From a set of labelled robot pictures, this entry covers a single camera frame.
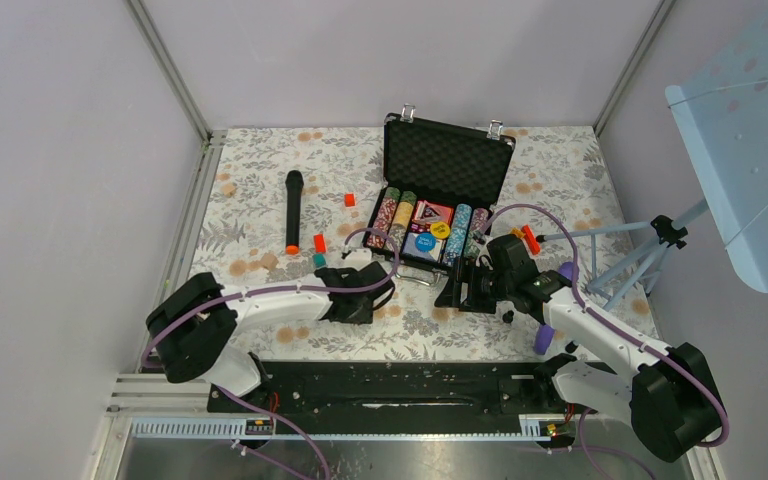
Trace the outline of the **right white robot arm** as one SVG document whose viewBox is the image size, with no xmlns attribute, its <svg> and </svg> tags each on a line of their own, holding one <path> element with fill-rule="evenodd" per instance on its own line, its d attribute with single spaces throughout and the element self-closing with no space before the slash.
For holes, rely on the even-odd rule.
<svg viewBox="0 0 768 480">
<path fill-rule="evenodd" d="M 482 260 L 459 258 L 437 297 L 438 308 L 492 313 L 507 301 L 541 325 L 566 334 L 606 364 L 600 370 L 570 353 L 536 368 L 533 396 L 543 410 L 589 407 L 632 428 L 657 458 L 673 462 L 713 434 L 727 415 L 702 352 L 672 347 L 616 320 L 585 299 L 571 275 L 541 271 L 523 240 L 491 240 Z"/>
</svg>

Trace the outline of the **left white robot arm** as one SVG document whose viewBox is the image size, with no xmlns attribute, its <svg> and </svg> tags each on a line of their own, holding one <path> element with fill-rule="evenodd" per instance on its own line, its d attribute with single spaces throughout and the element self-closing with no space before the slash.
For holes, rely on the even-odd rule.
<svg viewBox="0 0 768 480">
<path fill-rule="evenodd" d="M 347 265 L 322 267 L 292 281 L 221 285 L 210 272 L 186 281 L 146 319 L 148 368 L 171 384 L 204 380 L 231 393 L 248 411 L 269 401 L 270 385 L 256 355 L 232 346 L 244 331 L 288 322 L 369 324 L 395 290 L 394 272 L 356 250 Z"/>
</svg>

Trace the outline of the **yellow big blind button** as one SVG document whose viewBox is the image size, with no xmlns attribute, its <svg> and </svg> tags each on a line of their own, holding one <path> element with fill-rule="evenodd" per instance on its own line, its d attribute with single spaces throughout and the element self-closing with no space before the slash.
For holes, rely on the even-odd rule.
<svg viewBox="0 0 768 480">
<path fill-rule="evenodd" d="M 429 226 L 429 232 L 439 240 L 446 240 L 451 235 L 451 227 L 443 221 L 434 222 Z"/>
</svg>

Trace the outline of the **blue small blind button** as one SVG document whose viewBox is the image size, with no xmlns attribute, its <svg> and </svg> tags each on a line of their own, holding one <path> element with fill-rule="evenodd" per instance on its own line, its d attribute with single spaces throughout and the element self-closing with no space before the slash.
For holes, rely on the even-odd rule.
<svg viewBox="0 0 768 480">
<path fill-rule="evenodd" d="M 419 233 L 414 240 L 415 248 L 423 253 L 432 252 L 436 245 L 437 239 L 429 232 Z"/>
</svg>

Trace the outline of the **black poker case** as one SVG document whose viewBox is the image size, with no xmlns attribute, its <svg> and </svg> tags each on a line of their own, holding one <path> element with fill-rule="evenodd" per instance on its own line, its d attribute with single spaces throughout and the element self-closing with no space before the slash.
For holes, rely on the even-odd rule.
<svg viewBox="0 0 768 480">
<path fill-rule="evenodd" d="M 368 226 L 373 228 L 387 190 L 414 193 L 446 207 L 488 211 L 498 202 L 516 147 L 493 120 L 484 129 L 422 119 L 403 106 L 384 120 L 383 179 Z"/>
</svg>

